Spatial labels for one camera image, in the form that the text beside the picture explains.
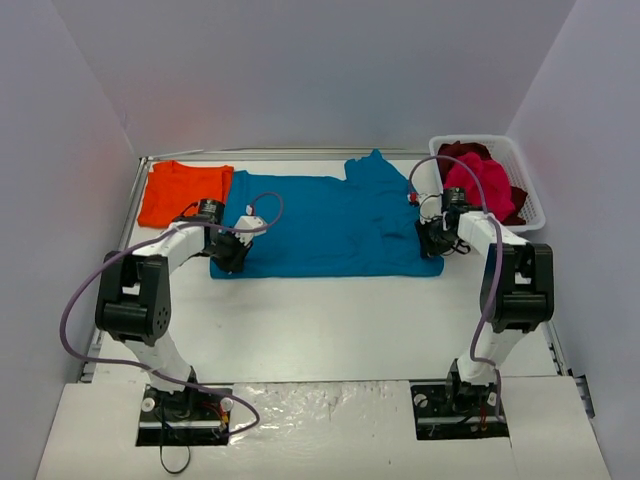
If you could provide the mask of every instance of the white plastic basket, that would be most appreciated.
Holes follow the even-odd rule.
[[[525,167],[524,156],[518,145],[509,137],[502,135],[442,135],[429,140],[429,152],[436,155],[443,143],[480,143],[487,147],[491,157],[502,165],[509,176],[509,181],[514,187],[519,187],[528,193],[527,200],[518,216],[524,219],[525,225],[509,226],[513,233],[522,233],[530,230],[539,230],[544,226],[546,218],[540,205],[540,200],[533,188],[531,178]],[[436,182],[442,192],[442,180],[436,170]]]

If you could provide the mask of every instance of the orange shirt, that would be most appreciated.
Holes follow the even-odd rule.
[[[211,198],[223,203],[231,190],[233,167],[188,167],[175,160],[154,164],[138,215],[141,227],[165,228],[193,202]],[[185,215],[197,212],[187,209]]]

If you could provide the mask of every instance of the blue t-shirt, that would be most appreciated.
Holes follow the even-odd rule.
[[[420,258],[407,202],[407,179],[378,150],[345,163],[346,180],[334,177],[233,174],[225,225],[234,225],[253,198],[267,191],[284,200],[280,221],[254,238],[244,271],[228,275],[211,263],[214,278],[431,277],[443,260]],[[279,210],[275,197],[256,203],[266,222]]]

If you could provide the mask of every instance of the white table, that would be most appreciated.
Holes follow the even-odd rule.
[[[343,161],[362,153],[215,158],[256,173],[342,177]],[[385,156],[405,174],[420,158]],[[428,173],[423,189],[433,187]],[[136,227],[132,241],[156,233]],[[542,329],[503,368],[510,438],[416,441],[406,380],[442,378],[469,345],[482,271],[467,256],[428,279],[214,281],[206,260],[188,262],[171,277],[171,334],[201,381],[233,383],[263,421],[227,447],[192,448],[180,478],[609,480],[573,379],[556,375]],[[132,358],[108,336],[100,356]],[[303,383],[268,383],[294,381]],[[99,366],[93,383],[67,385],[38,480],[168,477],[158,448],[134,446],[145,382],[135,369]],[[232,427],[248,415],[237,407]],[[166,449],[170,467],[184,458],[184,449]]]
[[[169,478],[157,447],[135,447],[140,384],[65,388],[38,480]],[[610,480],[573,380],[507,378],[510,438],[419,442],[407,382],[250,384],[264,418],[227,447],[192,447],[179,477],[242,480]],[[238,408],[232,423],[244,424]],[[170,468],[182,448],[165,450]]]
[[[185,163],[228,164],[258,174],[344,178],[344,161],[367,153],[259,153],[261,159],[256,160],[251,154],[235,152],[200,155]],[[387,151],[384,155],[408,175],[426,154]],[[283,156],[288,159],[270,159]],[[433,168],[435,162],[430,162],[418,170],[419,191],[436,189]],[[157,234],[136,224],[131,241]],[[480,315],[483,270],[482,258],[468,255],[447,258],[443,274],[434,278],[229,281],[211,279],[208,260],[192,259],[171,276],[169,330],[181,354],[205,382],[443,378],[471,341]],[[134,358],[108,335],[100,356]],[[555,375],[542,328],[515,347],[503,373]],[[123,381],[144,382],[146,374],[130,367],[96,367],[94,382]]]

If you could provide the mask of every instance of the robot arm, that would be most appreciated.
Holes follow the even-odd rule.
[[[180,356],[168,332],[169,276],[193,256],[210,257],[228,273],[242,271],[253,237],[264,233],[220,233],[202,226],[177,228],[190,222],[220,225],[223,212],[222,203],[201,200],[196,215],[178,217],[169,226],[169,230],[176,230],[173,235],[124,257],[105,270],[100,279],[96,326],[122,342],[141,363],[178,380],[197,381],[193,368]],[[260,217],[245,215],[235,228],[255,229],[264,224]],[[135,287],[139,287],[138,292],[131,293]],[[149,379],[151,387],[159,392],[184,390],[183,386],[154,375]]]
[[[484,309],[495,274],[500,274],[491,315],[482,326],[475,358],[487,359],[496,368],[506,360],[513,347],[553,314],[553,254],[548,245],[531,244],[500,225],[503,243],[502,269],[495,271],[496,230],[490,214],[478,211],[466,202],[460,188],[447,189],[442,196],[418,196],[420,220],[416,230],[422,257],[429,258],[450,251],[458,241],[466,242],[486,259],[480,292]],[[477,391],[469,386],[492,388],[494,368],[472,360],[467,349],[454,360],[448,378],[447,396],[453,402],[464,401],[465,392]]]

